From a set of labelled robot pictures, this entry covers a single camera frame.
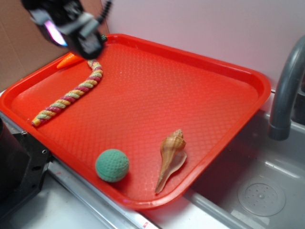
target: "red tray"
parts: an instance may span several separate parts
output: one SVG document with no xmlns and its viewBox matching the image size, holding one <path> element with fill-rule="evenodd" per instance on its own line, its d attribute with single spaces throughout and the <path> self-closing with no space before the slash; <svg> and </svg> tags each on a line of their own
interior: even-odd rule
<svg viewBox="0 0 305 229">
<path fill-rule="evenodd" d="M 61 58 L 11 86 L 0 109 L 51 152 L 117 203 L 149 209 L 179 197 L 217 157 L 268 98 L 260 73 L 127 35 L 108 36 L 98 61 L 101 82 L 46 124 L 32 119 L 82 83 L 86 62 L 57 70 Z M 160 145 L 182 129 L 187 160 L 164 190 L 154 192 L 161 168 Z M 95 172 L 104 150 L 130 160 L 120 182 Z"/>
</svg>

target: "tray rim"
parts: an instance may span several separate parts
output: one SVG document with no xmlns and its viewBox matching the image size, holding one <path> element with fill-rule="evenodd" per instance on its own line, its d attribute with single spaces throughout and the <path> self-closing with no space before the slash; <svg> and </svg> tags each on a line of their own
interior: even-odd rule
<svg viewBox="0 0 305 229">
<path fill-rule="evenodd" d="M 203 173 L 203 171 L 208 167 L 208 165 L 213 161 L 213 159 L 215 159 L 220 154 L 225 145 L 227 145 L 238 134 L 238 132 L 244 127 L 244 125 L 252 118 L 252 116 L 268 99 L 271 93 L 271 85 L 268 79 L 263 74 L 242 66 L 179 50 L 173 47 L 150 42 L 125 34 L 109 34 L 107 35 L 107 38 L 109 40 L 107 42 L 108 44 L 127 42 L 129 47 L 137 48 L 145 52 L 153 52 L 153 54 L 169 58 L 174 61 L 183 62 L 191 66 L 200 67 L 199 65 L 202 63 L 211 64 L 211 66 L 209 67 L 209 69 L 212 70 L 211 72 L 219 73 L 225 76 L 227 76 L 228 74 L 235 73 L 234 77 L 230 76 L 230 78 L 234 78 L 236 80 L 251 85 L 258 93 L 258 99 L 251 106 L 251 108 L 247 110 L 247 112 L 242 116 L 242 118 L 238 122 L 236 122 L 233 127 L 223 136 L 223 138 L 211 149 L 211 151 L 201 160 L 198 166 L 193 168 L 193 170 L 191 170 L 188 176 L 181 183 L 179 183 L 178 186 L 172 192 L 168 193 L 166 196 L 153 200 L 141 201 L 126 197 L 123 193 L 119 192 L 111 185 L 108 185 L 106 187 L 106 190 L 101 190 L 100 188 L 98 188 L 107 196 L 127 208 L 141 210 L 160 207 L 180 197 L 188 189 L 188 187 L 200 176 L 200 174 Z M 28 131 L 33 136 L 35 136 L 47 147 L 52 145 L 51 141 L 43 137 L 43 135 L 43 139 L 41 139 L 41 133 L 38 131 L 38 129 L 24 122 L 21 117 L 19 117 L 16 113 L 10 110 L 10 104 L 14 100 L 14 98 L 16 98 L 16 96 L 18 96 L 23 91 L 28 90 L 30 87 L 36 84 L 38 80 L 47 78 L 50 73 L 56 72 L 56 66 L 64 56 L 65 55 L 38 69 L 37 71 L 23 78 L 22 80 L 16 82 L 12 86 L 10 86 L 0 97 L 0 111 L 2 111 L 22 129 Z M 60 146 L 50 147 L 50 150 L 51 152 L 58 151 L 59 148 Z M 81 165 L 81 163 L 78 162 L 69 163 L 69 156 L 59 157 L 59 159 L 70 167 Z M 82 170 L 81 172 L 77 171 L 77 173 L 84 177 L 86 174 L 89 173 L 89 171 Z M 98 177 L 92 178 L 88 181 L 94 185 L 97 182 L 97 178 Z"/>
</svg>

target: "cardboard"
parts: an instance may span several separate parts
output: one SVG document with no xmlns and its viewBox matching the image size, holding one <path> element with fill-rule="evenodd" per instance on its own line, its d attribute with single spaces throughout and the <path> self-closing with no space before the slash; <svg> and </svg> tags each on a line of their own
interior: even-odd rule
<svg viewBox="0 0 305 229">
<path fill-rule="evenodd" d="M 94 16 L 102 11 L 99 0 L 83 0 L 82 4 Z M 108 34 L 107 24 L 99 31 Z M 43 38 L 20 0 L 1 1 L 0 92 L 67 52 Z"/>
</svg>

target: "orange carrot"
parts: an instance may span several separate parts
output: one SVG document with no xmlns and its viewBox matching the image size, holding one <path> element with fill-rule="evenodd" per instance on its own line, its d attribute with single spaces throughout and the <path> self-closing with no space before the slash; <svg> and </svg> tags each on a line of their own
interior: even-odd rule
<svg viewBox="0 0 305 229">
<path fill-rule="evenodd" d="M 77 62 L 80 62 L 80 61 L 83 61 L 83 60 L 84 60 L 83 58 L 81 58 L 77 55 L 74 55 L 72 52 L 70 52 L 57 65 L 57 69 L 67 67 L 71 64 L 74 64 L 74 63 L 77 63 Z"/>
</svg>

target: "sink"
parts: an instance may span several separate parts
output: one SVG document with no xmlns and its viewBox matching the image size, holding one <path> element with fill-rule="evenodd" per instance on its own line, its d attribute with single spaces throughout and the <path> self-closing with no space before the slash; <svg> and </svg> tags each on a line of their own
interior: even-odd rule
<svg viewBox="0 0 305 229">
<path fill-rule="evenodd" d="M 232 228 L 305 228 L 305 127 L 293 123 L 274 141 L 268 118 L 259 111 L 191 189 L 234 218 Z"/>
</svg>

